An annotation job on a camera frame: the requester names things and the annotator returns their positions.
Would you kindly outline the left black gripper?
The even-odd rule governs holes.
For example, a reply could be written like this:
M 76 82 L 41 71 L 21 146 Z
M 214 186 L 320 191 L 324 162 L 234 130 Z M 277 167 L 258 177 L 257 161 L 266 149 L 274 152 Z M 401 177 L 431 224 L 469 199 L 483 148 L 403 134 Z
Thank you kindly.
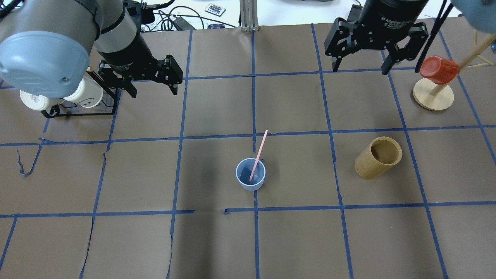
M 119 88 L 136 98 L 138 90 L 132 85 L 132 80 L 149 80 L 166 84 L 172 95 L 178 95 L 184 75 L 180 65 L 171 54 L 166 55 L 164 62 L 154 58 L 142 37 L 134 37 L 124 47 L 97 43 L 97 52 L 103 59 L 99 61 L 98 74 L 107 87 Z

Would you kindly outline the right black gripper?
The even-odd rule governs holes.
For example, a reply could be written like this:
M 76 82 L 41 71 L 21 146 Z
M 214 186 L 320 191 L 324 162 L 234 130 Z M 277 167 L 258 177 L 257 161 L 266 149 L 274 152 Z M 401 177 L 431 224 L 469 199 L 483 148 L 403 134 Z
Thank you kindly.
M 417 22 L 426 5 L 426 0 L 367 0 L 349 18 L 336 18 L 324 42 L 332 70 L 359 50 L 388 50 L 382 75 L 397 62 L 414 60 L 429 37 L 426 24 Z

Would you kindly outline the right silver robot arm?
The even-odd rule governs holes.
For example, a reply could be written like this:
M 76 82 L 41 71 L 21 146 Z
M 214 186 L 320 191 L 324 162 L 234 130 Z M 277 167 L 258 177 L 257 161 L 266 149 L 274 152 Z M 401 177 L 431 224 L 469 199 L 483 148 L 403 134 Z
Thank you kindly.
M 453 8 L 464 14 L 469 24 L 484 33 L 495 33 L 494 0 L 445 0 L 431 31 L 417 19 L 426 0 L 368 0 L 356 22 L 336 18 L 324 42 L 325 54 L 338 71 L 344 57 L 360 50 L 387 50 L 381 66 L 383 75 L 403 60 L 417 60 L 420 71 L 427 52 Z

